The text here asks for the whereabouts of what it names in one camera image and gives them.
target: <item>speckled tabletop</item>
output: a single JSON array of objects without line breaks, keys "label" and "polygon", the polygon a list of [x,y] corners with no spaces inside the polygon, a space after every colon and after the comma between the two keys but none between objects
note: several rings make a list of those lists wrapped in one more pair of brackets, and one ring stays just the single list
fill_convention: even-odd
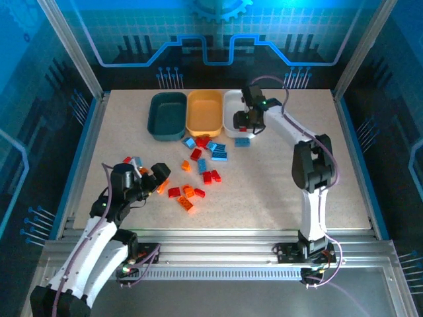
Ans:
[{"label": "speckled tabletop", "polygon": [[[187,94],[191,90],[180,90]],[[293,183],[293,151],[271,129],[251,140],[249,148],[235,148],[234,140],[222,133],[228,162],[211,161],[223,182],[203,185],[197,164],[189,160],[191,150],[180,141],[158,142],[147,131],[151,98],[160,90],[113,90],[95,145],[74,227],[85,227],[91,205],[106,187],[101,163],[121,162],[139,156],[144,166],[165,162],[172,170],[170,187],[191,184],[206,191],[206,198],[193,197],[196,212],[189,215],[176,201],[154,193],[145,207],[134,209],[123,229],[298,229],[301,222],[301,192]],[[283,90],[263,90],[267,98],[283,100]],[[350,155],[329,90],[291,90],[287,111],[316,134],[326,133],[340,166],[341,180],[327,198],[327,227],[368,229],[367,212],[354,174]],[[183,160],[192,164],[187,173]]]}]

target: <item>purple cable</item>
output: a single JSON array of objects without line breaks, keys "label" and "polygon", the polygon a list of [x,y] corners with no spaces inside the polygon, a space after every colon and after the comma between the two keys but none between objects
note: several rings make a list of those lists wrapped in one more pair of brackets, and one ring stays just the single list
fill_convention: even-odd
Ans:
[{"label": "purple cable", "polygon": [[[316,281],[322,281],[323,279],[319,279],[318,277],[313,277],[313,276],[307,276],[308,279],[315,279]],[[343,289],[341,286],[333,283],[333,282],[329,282],[328,283],[330,286],[334,287],[335,289],[337,289],[338,291],[344,293],[350,300],[352,300],[352,302],[367,316],[370,317],[371,315],[367,312],[367,310],[358,302],[358,300],[353,297],[348,291],[346,291],[345,289]]]},{"label": "purple cable", "polygon": [[125,285],[125,284],[120,284],[120,286],[121,287],[132,287],[132,286],[134,286],[134,285],[137,285],[139,282],[141,282],[141,280],[144,278],[144,276],[145,276],[145,274],[147,274],[147,271],[149,270],[149,268],[150,268],[150,266],[151,266],[151,264],[153,264],[153,262],[154,262],[154,258],[155,258],[155,256],[157,255],[157,253],[159,252],[159,248],[160,248],[160,244],[158,244],[156,247],[155,247],[155,249],[150,253],[150,255],[148,255],[145,259],[143,259],[141,262],[139,262],[139,263],[137,263],[137,264],[134,264],[134,265],[131,265],[130,266],[130,268],[136,268],[136,267],[139,267],[139,268],[141,268],[141,266],[146,262],[146,261],[148,261],[148,260],[150,260],[150,262],[148,263],[148,266],[147,266],[147,268],[145,269],[145,271],[142,273],[142,275],[135,281],[135,282],[132,282],[132,283],[130,283],[130,284],[127,284],[127,285]]},{"label": "purple cable", "polygon": [[[311,135],[310,133],[307,133],[304,129],[302,129],[301,127],[299,127],[295,122],[293,122],[287,115],[285,115],[285,105],[286,102],[288,101],[288,96],[289,96],[289,92],[288,89],[286,88],[283,80],[281,80],[280,78],[277,78],[276,76],[270,76],[270,75],[263,75],[260,77],[257,77],[256,79],[251,81],[251,84],[254,84],[255,82],[261,80],[261,79],[273,79],[274,81],[277,81],[278,83],[280,83],[282,85],[282,87],[285,89],[286,91],[286,98],[284,103],[282,104],[282,115],[285,118],[286,121],[288,121],[288,123],[290,125],[292,125],[298,132],[300,132],[301,134],[305,135],[306,137],[312,139],[319,147],[322,148],[322,150],[329,156],[330,160],[333,162],[334,165],[334,169],[335,169],[335,181],[331,184],[329,184],[324,190],[328,190],[329,188],[337,185],[337,183],[339,183],[339,179],[340,179],[340,173],[339,173],[339,166],[337,161],[335,160],[335,158],[333,157],[332,153],[314,136]],[[332,274],[332,276],[330,276],[326,281],[315,285],[315,288],[323,286],[324,284],[329,283],[329,281],[331,281],[335,275],[338,273],[339,269],[341,268],[341,264],[342,264],[342,260],[344,259],[343,253],[342,253],[342,247],[341,244],[335,240],[334,238],[332,238],[331,236],[329,236],[323,229],[322,229],[322,225],[321,225],[321,213],[322,213],[322,209],[321,209],[321,195],[322,195],[323,190],[320,189],[319,190],[319,226],[320,229],[322,230],[324,236],[329,239],[330,241],[334,242],[338,248],[339,248],[339,262],[338,265],[336,266],[335,272]]]},{"label": "purple cable", "polygon": [[85,239],[81,242],[81,244],[79,245],[79,247],[76,249],[75,253],[72,255],[72,258],[69,261],[69,264],[66,267],[65,273],[63,274],[63,277],[61,278],[60,284],[59,284],[59,288],[56,291],[56,295],[54,297],[54,302],[53,302],[53,311],[52,311],[52,317],[57,317],[58,315],[58,302],[59,302],[59,297],[61,294],[61,291],[63,290],[63,287],[66,283],[66,279],[64,278],[65,276],[68,276],[71,268],[73,266],[73,264],[75,263],[79,253],[81,253],[81,250],[84,248],[84,246],[87,244],[87,242],[89,241],[89,238],[93,236],[93,234],[97,231],[97,229],[101,226],[101,224],[104,222],[104,220],[106,219],[108,210],[110,209],[110,204],[112,202],[112,181],[110,180],[110,175],[107,171],[108,168],[112,168],[111,166],[105,165],[104,163],[101,164],[104,171],[106,172],[106,177],[107,177],[107,188],[108,188],[108,199],[107,199],[107,206],[106,209],[104,210],[104,213],[101,216],[101,219],[98,221],[98,223],[94,226],[93,229],[91,229],[91,231],[88,233],[88,235],[85,237]]}]

